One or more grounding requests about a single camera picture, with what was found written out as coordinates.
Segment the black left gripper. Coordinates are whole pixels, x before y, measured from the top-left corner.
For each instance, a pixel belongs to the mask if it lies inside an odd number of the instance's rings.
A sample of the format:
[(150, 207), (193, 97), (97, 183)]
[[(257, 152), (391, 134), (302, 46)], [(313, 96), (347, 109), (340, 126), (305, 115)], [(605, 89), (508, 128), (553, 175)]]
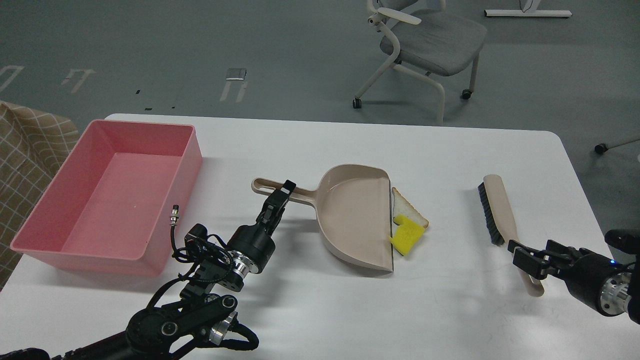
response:
[(233, 233), (227, 243), (231, 251), (238, 251), (254, 264), (252, 274), (260, 274), (275, 251), (272, 235), (279, 225), (286, 205), (297, 185), (286, 180), (281, 187), (275, 189), (263, 203), (256, 218), (256, 224), (241, 225)]

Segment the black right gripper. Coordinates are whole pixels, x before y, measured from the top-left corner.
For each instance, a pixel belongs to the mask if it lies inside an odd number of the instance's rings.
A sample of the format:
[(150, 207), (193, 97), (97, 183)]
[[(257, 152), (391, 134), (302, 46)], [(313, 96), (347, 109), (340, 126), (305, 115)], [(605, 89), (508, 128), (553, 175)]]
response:
[(616, 262), (587, 248), (576, 249), (549, 239), (542, 250), (525, 246), (514, 239), (508, 243), (513, 264), (535, 280), (553, 276), (563, 280), (574, 298), (606, 317), (617, 316), (614, 307), (602, 302), (608, 280), (618, 273)]

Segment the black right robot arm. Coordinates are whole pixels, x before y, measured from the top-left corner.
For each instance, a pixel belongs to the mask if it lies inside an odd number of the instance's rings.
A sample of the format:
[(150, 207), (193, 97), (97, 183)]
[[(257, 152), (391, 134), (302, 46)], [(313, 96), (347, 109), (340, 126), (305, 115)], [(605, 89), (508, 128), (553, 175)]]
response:
[(575, 299), (605, 317), (626, 313), (639, 323), (639, 248), (637, 229), (615, 228), (605, 233), (605, 243), (635, 256), (623, 264), (587, 248), (564, 246), (549, 239), (537, 250), (509, 240), (513, 264), (535, 280), (551, 275), (565, 282)]

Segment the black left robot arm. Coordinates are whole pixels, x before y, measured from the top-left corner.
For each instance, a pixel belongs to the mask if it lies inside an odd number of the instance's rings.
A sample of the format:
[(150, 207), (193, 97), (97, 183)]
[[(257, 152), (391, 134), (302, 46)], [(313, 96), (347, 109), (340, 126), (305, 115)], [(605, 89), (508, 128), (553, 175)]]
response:
[(228, 241), (195, 224), (176, 246), (179, 207), (171, 213), (173, 258), (189, 264), (158, 289), (124, 331), (58, 355), (58, 360), (180, 360), (195, 349), (253, 351), (259, 338), (238, 321), (238, 299), (215, 294), (215, 285), (240, 292), (247, 274), (260, 274), (275, 251), (272, 235), (297, 185), (286, 180), (268, 195), (251, 225), (237, 228)]

